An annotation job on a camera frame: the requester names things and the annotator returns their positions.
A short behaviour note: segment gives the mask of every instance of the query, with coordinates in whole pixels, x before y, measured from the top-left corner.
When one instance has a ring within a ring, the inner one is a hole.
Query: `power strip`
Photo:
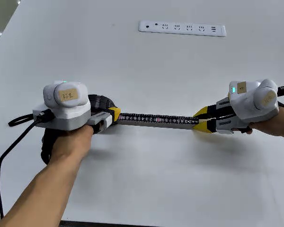
[[[193,23],[177,23],[148,20],[142,20],[139,22],[139,31],[184,35],[226,36],[226,29],[223,25],[202,25]]]

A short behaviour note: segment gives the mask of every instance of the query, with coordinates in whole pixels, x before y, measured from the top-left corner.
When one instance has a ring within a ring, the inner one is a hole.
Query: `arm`
[[[49,164],[23,191],[0,227],[59,225],[92,134],[92,127],[85,125],[57,139]]]
[[[260,130],[269,135],[284,137],[284,108],[280,107],[279,114],[268,121],[250,124],[250,128]]]

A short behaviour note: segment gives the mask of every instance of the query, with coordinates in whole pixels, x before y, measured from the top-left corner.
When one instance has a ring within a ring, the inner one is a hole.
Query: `wrist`
[[[49,165],[59,163],[69,166],[78,166],[81,164],[83,158],[84,157],[76,154],[76,152],[53,154],[50,159]]]

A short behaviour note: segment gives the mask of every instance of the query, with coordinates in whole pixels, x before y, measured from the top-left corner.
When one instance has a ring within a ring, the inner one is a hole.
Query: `paper label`
[[[78,92],[75,88],[59,91],[61,102],[78,99]]]
[[[266,96],[262,99],[262,105],[267,106],[276,97],[275,92],[268,91]]]
[[[244,82],[240,82],[237,84],[237,93],[238,94],[243,94],[243,93],[246,93],[247,90],[246,90],[246,81]]]

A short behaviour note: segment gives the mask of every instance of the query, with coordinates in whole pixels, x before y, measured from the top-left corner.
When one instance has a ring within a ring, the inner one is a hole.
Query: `measuring tape blade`
[[[199,123],[196,117],[120,113],[117,124],[172,129],[192,129]]]

